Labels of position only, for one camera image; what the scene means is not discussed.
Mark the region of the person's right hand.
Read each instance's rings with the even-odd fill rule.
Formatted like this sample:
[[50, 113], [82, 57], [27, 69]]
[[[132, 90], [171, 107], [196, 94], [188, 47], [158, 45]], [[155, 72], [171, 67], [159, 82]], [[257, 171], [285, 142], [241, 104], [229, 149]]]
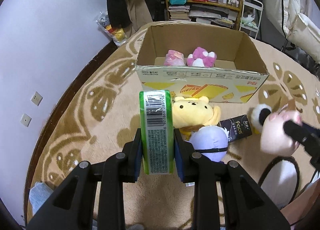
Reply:
[[280, 210], [292, 225], [304, 218], [319, 197], [319, 180], [308, 186], [299, 197]]

